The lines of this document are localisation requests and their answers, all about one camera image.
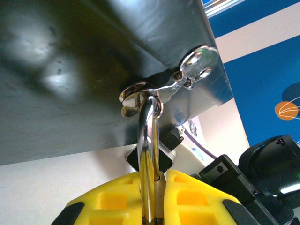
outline white wall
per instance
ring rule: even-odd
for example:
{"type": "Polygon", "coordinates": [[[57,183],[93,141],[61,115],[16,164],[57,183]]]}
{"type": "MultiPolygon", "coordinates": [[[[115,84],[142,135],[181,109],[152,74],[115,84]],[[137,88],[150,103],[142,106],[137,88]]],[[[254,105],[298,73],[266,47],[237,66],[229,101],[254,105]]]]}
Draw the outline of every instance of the white wall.
{"type": "Polygon", "coordinates": [[[0,225],[49,225],[72,199],[134,170],[131,146],[0,166],[0,225]]]}
{"type": "Polygon", "coordinates": [[[207,149],[216,156],[227,154],[237,165],[249,143],[234,99],[201,113],[199,120],[207,149]]]}
{"type": "Polygon", "coordinates": [[[300,219],[300,207],[294,209],[295,216],[300,219]]]}

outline metal plate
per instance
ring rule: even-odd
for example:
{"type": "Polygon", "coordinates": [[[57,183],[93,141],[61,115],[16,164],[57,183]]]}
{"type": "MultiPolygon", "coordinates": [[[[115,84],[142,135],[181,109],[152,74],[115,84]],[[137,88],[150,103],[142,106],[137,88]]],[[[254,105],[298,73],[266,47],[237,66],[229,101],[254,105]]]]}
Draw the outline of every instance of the metal plate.
{"type": "MultiPolygon", "coordinates": [[[[196,0],[7,0],[0,30],[0,165],[136,143],[121,91],[215,46],[196,0]]],[[[219,60],[165,104],[160,132],[231,98],[219,60]]]]}

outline yellow rubber pad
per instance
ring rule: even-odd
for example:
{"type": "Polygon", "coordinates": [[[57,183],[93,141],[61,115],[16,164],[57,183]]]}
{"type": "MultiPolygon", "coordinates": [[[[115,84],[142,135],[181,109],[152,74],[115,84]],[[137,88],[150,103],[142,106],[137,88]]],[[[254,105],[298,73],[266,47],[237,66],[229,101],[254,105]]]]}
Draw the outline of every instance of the yellow rubber pad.
{"type": "Polygon", "coordinates": [[[139,172],[105,183],[70,201],[85,204],[74,225],[141,225],[139,172]]]}
{"type": "MultiPolygon", "coordinates": [[[[222,201],[239,201],[199,180],[168,170],[165,225],[235,225],[222,201]]],[[[70,201],[85,204],[74,225],[142,225],[140,174],[133,172],[70,201]]]]}
{"type": "Polygon", "coordinates": [[[239,201],[195,178],[168,170],[165,225],[236,225],[222,201],[239,201]]]}

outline blue poster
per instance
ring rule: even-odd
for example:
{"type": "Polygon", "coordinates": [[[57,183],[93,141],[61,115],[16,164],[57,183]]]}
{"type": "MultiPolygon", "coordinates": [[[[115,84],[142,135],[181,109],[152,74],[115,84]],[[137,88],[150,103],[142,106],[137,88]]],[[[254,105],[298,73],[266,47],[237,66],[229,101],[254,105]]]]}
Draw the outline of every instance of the blue poster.
{"type": "Polygon", "coordinates": [[[286,134],[300,145],[300,36],[230,61],[225,69],[250,145],[286,134]]]}

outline purple cable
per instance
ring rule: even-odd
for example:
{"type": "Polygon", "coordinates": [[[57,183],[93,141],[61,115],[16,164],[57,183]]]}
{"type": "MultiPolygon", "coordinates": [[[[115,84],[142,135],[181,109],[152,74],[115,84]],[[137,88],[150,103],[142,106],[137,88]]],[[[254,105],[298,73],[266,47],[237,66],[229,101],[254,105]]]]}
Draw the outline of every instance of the purple cable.
{"type": "Polygon", "coordinates": [[[204,151],[205,154],[209,155],[213,159],[216,159],[217,157],[209,152],[206,148],[204,148],[186,129],[184,130],[184,134],[202,151],[204,151]]]}

